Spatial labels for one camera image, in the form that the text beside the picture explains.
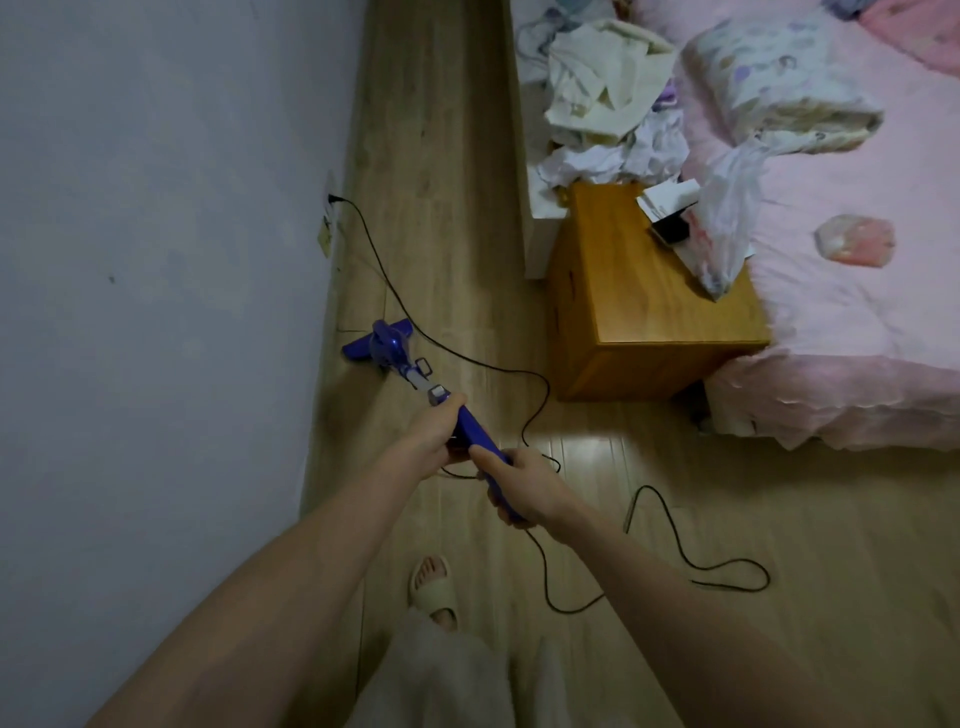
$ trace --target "pink blanket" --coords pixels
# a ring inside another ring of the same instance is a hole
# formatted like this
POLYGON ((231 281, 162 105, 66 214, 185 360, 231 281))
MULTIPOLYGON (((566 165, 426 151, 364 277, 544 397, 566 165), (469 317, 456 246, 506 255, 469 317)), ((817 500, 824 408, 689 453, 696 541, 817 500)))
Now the pink blanket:
MULTIPOLYGON (((815 0, 765 4, 781 15, 815 0)), ((636 20, 678 44, 749 0, 642 0, 636 20)), ((856 23, 823 13, 837 55, 886 108, 852 152, 769 160, 750 273, 773 334, 765 352, 728 363, 711 399, 788 448, 819 436, 836 448, 960 447, 960 82, 933 73, 856 23), (833 215, 893 221, 883 269, 822 259, 813 231, 833 215)), ((679 93, 699 177, 730 148, 708 92, 683 69, 679 93)))
POLYGON ((960 78, 960 0, 877 0, 860 23, 930 68, 960 78))

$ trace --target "black cable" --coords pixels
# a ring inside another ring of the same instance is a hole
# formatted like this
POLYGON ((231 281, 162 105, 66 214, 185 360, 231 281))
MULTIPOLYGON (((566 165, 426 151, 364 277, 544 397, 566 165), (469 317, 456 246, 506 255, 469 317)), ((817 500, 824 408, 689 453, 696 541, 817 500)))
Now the black cable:
MULTIPOLYGON (((770 586, 773 578, 770 576, 770 571, 766 569, 758 561, 748 558, 736 558, 728 559, 719 564, 714 564, 711 567, 702 567, 697 564, 694 564, 690 561, 689 557, 684 551, 684 544, 680 540, 680 531, 677 530, 677 524, 673 520, 673 516, 670 514, 670 508, 666 504, 666 500, 663 499, 663 496, 660 494, 656 488, 652 485, 641 485, 634 491, 634 496, 630 499, 630 505, 627 507, 627 516, 623 522, 623 532, 630 533, 630 526, 634 522, 634 513, 636 512, 636 503, 640 497, 640 494, 645 490, 651 490, 657 494, 657 498, 660 500, 660 505, 663 507, 663 513, 666 514, 666 518, 670 521, 670 528, 673 529, 673 537, 677 541, 677 550, 680 552, 681 558, 684 560, 684 563, 695 569, 697 571, 715 571, 717 569, 722 569, 725 566, 730 564, 750 564, 751 566, 757 567, 760 571, 763 572, 763 584, 758 587, 741 587, 738 584, 727 584, 725 582, 716 582, 716 581, 698 581, 697 579, 690 579, 691 584, 696 584, 698 587, 710 587, 712 589, 719 589, 724 592, 742 592, 745 594, 757 594, 762 592, 767 587, 770 586)), ((546 553, 543 551, 543 546, 540 545, 540 542, 537 540, 537 537, 534 536, 530 531, 526 532, 527 536, 530 537, 530 540, 534 542, 534 545, 537 547, 537 550, 540 552, 540 559, 543 561, 543 598, 546 599, 546 605, 550 607, 551 611, 556 612, 559 615, 579 615, 582 612, 585 612, 587 609, 592 607, 598 601, 603 599, 606 595, 602 592, 600 595, 595 596, 589 602, 584 604, 582 607, 577 607, 576 609, 563 609, 558 607, 553 603, 553 600, 550 598, 550 580, 548 576, 548 567, 546 563, 546 553)))
MULTIPOLYGON (((537 411, 530 416, 530 418, 523 424, 523 427, 520 429, 520 440, 523 442, 523 445, 525 447, 529 448, 530 444, 527 442, 527 427, 529 427, 530 423, 533 422, 540 415, 540 412, 543 411, 543 408, 546 406, 547 402, 550 399, 550 380, 547 379, 540 372, 533 372, 529 369, 508 369, 506 367, 497 367, 493 364, 488 364, 485 361, 480 361, 478 359, 471 358, 469 356, 466 356, 465 354, 461 354, 459 352, 454 351, 453 349, 451 349, 445 344, 441 344, 435 338, 430 336, 430 334, 428 334, 426 331, 420 328, 420 325, 414 320, 414 317, 410 315, 410 311, 407 310, 407 307, 403 303, 403 299, 400 297, 400 294, 396 292, 394 285, 390 281, 390 277, 387 276, 387 271, 383 267, 383 261, 380 260, 380 253, 376 251, 376 246, 373 245, 373 237, 370 235, 370 228, 367 227, 367 220, 364 218, 363 212, 360 211, 360 208, 356 205, 356 203, 353 200, 348 200, 346 197, 340 197, 339 195, 328 195, 327 200, 332 205, 334 203, 341 203, 341 202, 347 203, 348 205, 353 207, 354 210, 356 210, 356 213, 360 216, 360 222, 363 223, 364 233, 367 235, 367 240, 370 242, 370 247, 373 250, 373 256, 376 258, 376 264, 380 268, 380 275, 383 276, 383 280, 387 284, 387 287, 390 289, 390 292, 394 294, 394 298, 396 298, 396 302, 399 303, 400 309, 403 311, 407 319, 409 319, 411 326, 413 326, 413 328, 420 334, 420 336, 422 336, 424 339, 429 341, 434 346, 439 347, 440 349, 443 349, 445 352, 453 354, 459 359, 468 361, 470 364, 475 364, 478 367, 483 367, 484 369, 491 369, 495 372, 502 372, 503 374, 508 374, 508 375, 536 376, 543 382, 544 385, 546 385, 546 392, 543 395, 543 401, 540 403, 540 406, 537 408, 537 411)), ((544 455, 543 457, 545 457, 547 460, 550 460, 555 466, 557 466, 557 473, 560 472, 561 465, 559 460, 557 460, 556 458, 550 457, 549 455, 544 455)), ((458 473, 451 473, 446 468, 441 468, 441 470, 443 470, 444 473, 446 473, 447 475, 458 478, 460 480, 475 479, 473 475, 460 475, 458 473)), ((684 545, 680 540, 680 532, 677 530, 677 525, 673 521, 673 516, 670 514, 670 509, 669 507, 667 507, 666 500, 663 499, 663 496, 660 494, 660 491, 658 491, 652 485, 641 485, 639 488, 636 489, 634 496, 630 499, 630 506, 627 508, 627 516, 623 522, 624 533, 630 533, 630 526, 634 522, 634 512, 636 511, 636 502, 639 499, 640 494, 647 489, 657 494, 657 498, 660 499, 660 505, 663 506, 663 513, 666 514, 667 520, 670 521, 670 527, 673 529, 673 537, 677 541, 677 550, 680 552, 681 558, 684 559, 684 563, 686 563, 689 567, 697 571, 714 571, 717 569, 721 569, 725 566, 728 566, 730 564, 750 564, 760 569, 763 572, 763 577, 764 577, 763 585, 760 587, 741 587, 736 584, 726 584, 723 582, 712 582, 712 581, 697 581, 696 579, 690 579, 691 583, 696 584, 699 587, 711 587, 713 589, 720 589, 727 592, 743 592, 746 594, 756 594, 757 592, 762 592, 763 590, 765 590, 767 587, 770 586, 770 583, 772 581, 770 577, 770 572, 762 564, 760 564, 758 561, 754 561, 753 559, 748 559, 748 558, 728 559, 727 561, 724 561, 720 564, 715 564, 711 567, 701 567, 694 564, 692 561, 690 561, 690 559, 686 555, 686 552, 684 551, 684 545)), ((600 601, 606 596, 605 594, 601 593, 599 596, 596 596, 595 598, 587 602, 587 604, 585 604, 584 606, 577 607, 576 609, 561 609, 556 604, 554 604, 553 600, 551 600, 550 598, 549 573, 548 573, 548 567, 546 563, 546 553, 543 551, 543 546, 540 545, 540 542, 537 540, 536 536, 534 536, 530 531, 527 531, 526 534, 527 536, 530 537, 531 541, 533 541, 534 544, 537 546, 537 550, 540 552, 540 558, 543 560, 543 597, 546 599, 547 606, 550 607, 551 610, 561 615, 579 615, 582 612, 585 612, 587 609, 592 607, 594 604, 596 604, 598 601, 600 601)))

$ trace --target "person's right arm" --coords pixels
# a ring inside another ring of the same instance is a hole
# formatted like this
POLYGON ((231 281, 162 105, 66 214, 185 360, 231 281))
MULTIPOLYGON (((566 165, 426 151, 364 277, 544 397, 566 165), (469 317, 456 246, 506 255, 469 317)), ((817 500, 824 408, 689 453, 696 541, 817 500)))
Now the person's right arm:
MULTIPOLYGON (((507 454, 513 466, 470 449, 523 518, 587 565, 684 725, 859 724, 773 642, 574 495, 539 452, 507 454)), ((498 511, 509 523, 505 509, 498 511)))

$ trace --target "wooden floor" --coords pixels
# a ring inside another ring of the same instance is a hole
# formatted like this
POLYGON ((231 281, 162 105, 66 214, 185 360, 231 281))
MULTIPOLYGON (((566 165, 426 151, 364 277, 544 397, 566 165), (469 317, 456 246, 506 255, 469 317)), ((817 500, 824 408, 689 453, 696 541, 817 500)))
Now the wooden floor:
MULTIPOLYGON (((541 285, 522 279, 510 109, 499 3, 383 0, 370 14, 354 193, 396 288, 428 331, 505 367, 545 367, 541 285)), ((340 344, 374 319, 400 318, 348 218, 336 346, 325 363, 307 505, 334 492, 424 406, 398 377, 349 365, 340 344)), ((435 379, 469 394, 502 446, 542 397, 533 377, 487 372, 415 339, 435 379)), ((853 706, 910 726, 960 725, 960 455, 704 437, 672 404, 558 404, 531 428, 584 498, 620 521, 632 491, 657 486, 691 558, 749 555, 768 565, 762 595, 717 593, 853 706)), ((654 498, 636 539, 679 559, 654 498)), ((558 602, 596 585, 542 538, 558 602)), ((578 617, 543 601, 540 557, 503 527, 477 484, 424 482, 374 560, 336 640, 293 707, 291 725, 339 725, 407 608, 410 570, 427 553, 455 571, 463 628, 507 651, 522 702, 541 636, 560 646, 572 708, 677 725, 611 608, 578 617)), ((750 578, 749 573, 727 574, 750 578)))

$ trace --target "nightstand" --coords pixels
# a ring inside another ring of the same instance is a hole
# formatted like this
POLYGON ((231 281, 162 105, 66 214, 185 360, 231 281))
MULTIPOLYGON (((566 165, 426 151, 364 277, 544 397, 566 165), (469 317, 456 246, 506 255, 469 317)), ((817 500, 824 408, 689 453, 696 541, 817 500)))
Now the nightstand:
POLYGON ((636 184, 570 189, 547 272, 560 400, 664 400, 770 343, 746 266, 714 302, 650 235, 636 184))

